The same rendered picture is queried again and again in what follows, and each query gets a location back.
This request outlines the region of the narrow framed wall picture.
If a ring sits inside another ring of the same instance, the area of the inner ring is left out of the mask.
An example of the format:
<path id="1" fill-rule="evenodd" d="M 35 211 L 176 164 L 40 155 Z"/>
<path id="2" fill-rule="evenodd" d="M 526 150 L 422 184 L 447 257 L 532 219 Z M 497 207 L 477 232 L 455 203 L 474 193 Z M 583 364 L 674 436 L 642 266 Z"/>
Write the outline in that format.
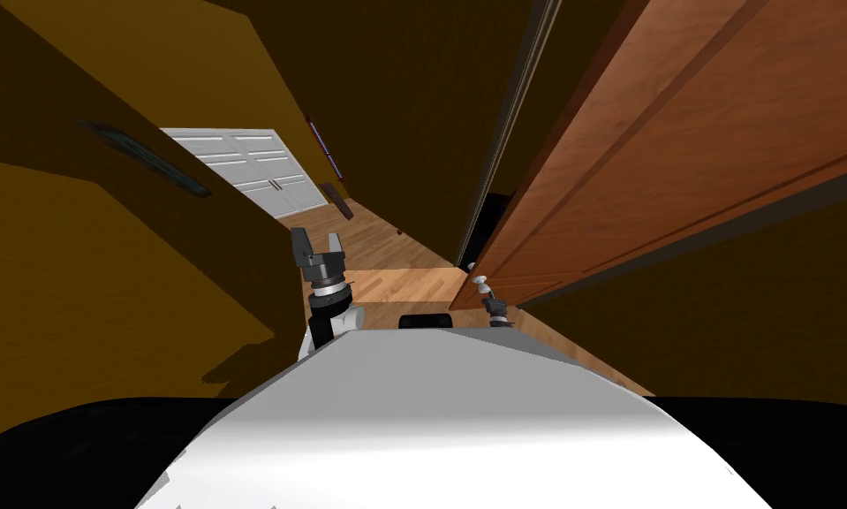
<path id="1" fill-rule="evenodd" d="M 309 129 L 310 129 L 314 139 L 317 141 L 318 145 L 320 146 L 322 153 L 326 157 L 327 161 L 329 162 L 329 165 L 331 166 L 333 172 L 335 173 L 337 181 L 343 184 L 344 183 L 344 176 L 343 176 L 342 172 L 339 170 L 339 168 L 337 166 L 337 162 L 334 159 L 331 151 L 329 150 L 325 141 L 321 137 L 321 135 L 320 135 L 320 133 L 317 129 L 317 126 L 315 125 L 315 122 L 313 121 L 313 118 L 310 115 L 305 115 L 305 121 L 306 121 L 307 125 L 309 126 Z"/>

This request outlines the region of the brown wooden door leaf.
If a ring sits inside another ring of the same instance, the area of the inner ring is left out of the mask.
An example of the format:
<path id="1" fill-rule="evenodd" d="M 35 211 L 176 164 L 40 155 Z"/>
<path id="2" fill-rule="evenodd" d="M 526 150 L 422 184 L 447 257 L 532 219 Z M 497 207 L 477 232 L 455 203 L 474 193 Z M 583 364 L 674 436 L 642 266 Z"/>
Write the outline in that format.
<path id="1" fill-rule="evenodd" d="M 452 301 L 517 306 L 735 237 L 847 175 L 847 0 L 632 0 Z"/>

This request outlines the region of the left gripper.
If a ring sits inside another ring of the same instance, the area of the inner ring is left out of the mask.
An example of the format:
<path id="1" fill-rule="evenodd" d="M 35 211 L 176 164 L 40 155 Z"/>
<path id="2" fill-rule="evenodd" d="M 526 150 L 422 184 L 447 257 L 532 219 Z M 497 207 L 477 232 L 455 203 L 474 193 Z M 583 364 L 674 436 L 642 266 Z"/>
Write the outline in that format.
<path id="1" fill-rule="evenodd" d="M 337 232 L 328 233 L 329 253 L 315 254 L 306 229 L 291 228 L 292 254 L 302 278 L 312 286 L 332 286 L 344 282 L 345 253 Z"/>

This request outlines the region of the dark framed wall picture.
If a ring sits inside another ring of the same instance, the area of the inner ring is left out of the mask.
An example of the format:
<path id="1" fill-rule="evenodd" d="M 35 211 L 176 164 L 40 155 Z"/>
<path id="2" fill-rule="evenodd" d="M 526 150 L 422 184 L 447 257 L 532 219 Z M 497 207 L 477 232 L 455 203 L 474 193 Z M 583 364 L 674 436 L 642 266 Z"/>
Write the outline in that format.
<path id="1" fill-rule="evenodd" d="M 81 119 L 76 119 L 75 122 L 107 146 L 131 157 L 139 165 L 169 181 L 174 186 L 184 189 L 189 194 L 198 198 L 207 198 L 212 194 L 198 180 L 115 126 Z"/>

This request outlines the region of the white panelled double door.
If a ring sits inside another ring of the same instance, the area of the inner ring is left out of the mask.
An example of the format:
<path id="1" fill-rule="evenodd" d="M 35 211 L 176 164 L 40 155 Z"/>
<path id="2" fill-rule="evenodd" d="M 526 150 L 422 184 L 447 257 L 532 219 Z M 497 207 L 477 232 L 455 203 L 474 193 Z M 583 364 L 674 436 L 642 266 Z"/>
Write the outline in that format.
<path id="1" fill-rule="evenodd" d="M 295 155 L 271 129 L 163 131 L 276 219 L 328 204 Z"/>

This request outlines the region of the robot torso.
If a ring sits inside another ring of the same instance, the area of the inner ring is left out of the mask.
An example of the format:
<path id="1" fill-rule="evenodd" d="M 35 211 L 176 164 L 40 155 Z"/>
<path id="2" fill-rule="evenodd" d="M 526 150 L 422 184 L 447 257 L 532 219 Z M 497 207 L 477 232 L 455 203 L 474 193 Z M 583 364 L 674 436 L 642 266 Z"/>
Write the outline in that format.
<path id="1" fill-rule="evenodd" d="M 134 509 L 771 509 L 654 403 L 513 328 L 353 330 L 227 406 Z"/>

